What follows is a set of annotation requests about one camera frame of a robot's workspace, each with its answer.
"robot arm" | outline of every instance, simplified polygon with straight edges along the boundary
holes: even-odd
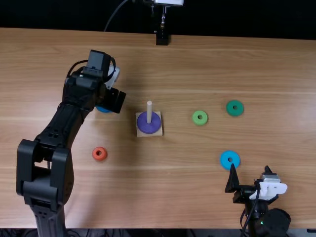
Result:
[[[108,76],[111,61],[114,69]],[[74,184],[73,141],[95,106],[119,113],[126,96],[105,85],[115,73],[115,60],[106,53],[92,50],[87,65],[70,73],[51,122],[34,141],[22,140],[17,152],[16,191],[34,212],[39,237],[68,236],[64,205]],[[43,160],[52,168],[35,166]]]

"red ring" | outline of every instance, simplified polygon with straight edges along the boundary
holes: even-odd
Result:
[[[103,147],[96,147],[92,151],[92,157],[98,161],[104,160],[107,156],[108,152]]]

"black cable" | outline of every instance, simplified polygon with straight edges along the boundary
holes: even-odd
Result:
[[[110,237],[110,236],[109,236],[109,233],[108,233],[108,229],[104,229],[104,237],[106,237],[106,236],[107,236],[107,237]]]
[[[90,232],[90,229],[88,229],[87,234],[86,234],[86,236],[85,236],[85,237],[88,237],[89,232]]]
[[[189,229],[189,230],[190,230],[193,237],[197,237],[197,235],[194,233],[194,231],[192,229]]]
[[[86,63],[86,62],[88,62],[88,60],[82,60],[82,61],[79,61],[79,62],[76,62],[75,64],[73,64],[67,73],[67,77],[70,77],[70,74],[73,71],[73,69],[75,68],[75,66],[77,66],[80,63]]]
[[[257,195],[256,195],[255,202],[253,203],[253,206],[252,206],[252,208],[251,208],[251,210],[250,210],[250,212],[249,212],[249,215],[248,215],[248,217],[247,217],[247,219],[246,219],[246,222],[245,222],[245,224],[243,225],[243,228],[242,228],[240,237],[243,237],[244,234],[245,234],[245,231],[246,231],[247,225],[248,225],[248,223],[249,223],[249,220],[250,220],[250,218],[251,218],[251,216],[252,216],[252,213],[253,213],[254,210],[255,210],[255,206],[256,206],[256,204],[257,204],[257,202],[258,202],[258,200],[259,200],[259,195],[260,195],[260,187],[258,187],[258,189],[257,189]]]
[[[243,220],[243,217],[245,216],[245,213],[246,213],[246,210],[244,209],[243,211],[242,211],[242,214],[241,214],[241,216],[240,216],[240,226],[241,226],[241,229],[239,229],[240,230],[240,232],[242,232],[242,220]]]
[[[104,32],[107,31],[107,28],[108,28],[110,22],[112,21],[113,17],[114,17],[115,14],[118,12],[118,10],[119,10],[125,3],[127,3],[127,2],[128,2],[128,0],[124,0],[124,1],[122,1],[122,2],[120,3],[120,5],[117,6],[117,8],[114,10],[114,12],[112,13],[112,15],[111,15],[110,18],[108,19],[108,22],[107,22],[107,24],[105,25],[104,30],[103,30]]]
[[[77,231],[74,231],[73,229],[69,229],[67,232],[69,232],[69,231],[74,232],[77,236],[80,237],[80,235],[79,235],[79,233]]]

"white bracket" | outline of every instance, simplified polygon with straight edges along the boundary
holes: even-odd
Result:
[[[259,182],[260,194],[259,199],[269,201],[273,199],[277,194],[284,194],[287,190],[287,185],[282,183],[271,182]],[[257,191],[252,194],[249,199],[256,199]]]
[[[108,76],[113,72],[114,70],[114,67],[113,65],[110,65],[109,67],[109,72],[108,72]],[[112,76],[112,78],[110,80],[108,80],[106,83],[105,83],[105,86],[107,87],[107,89],[111,89],[112,86],[114,85],[114,83],[118,80],[119,78],[119,73],[120,73],[120,69],[119,67],[115,67],[115,72]]]

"black background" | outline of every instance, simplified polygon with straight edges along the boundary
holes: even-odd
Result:
[[[130,0],[108,31],[152,33],[151,9]],[[122,0],[0,0],[0,27],[102,31]],[[185,0],[170,8],[171,34],[316,38],[316,1]]]

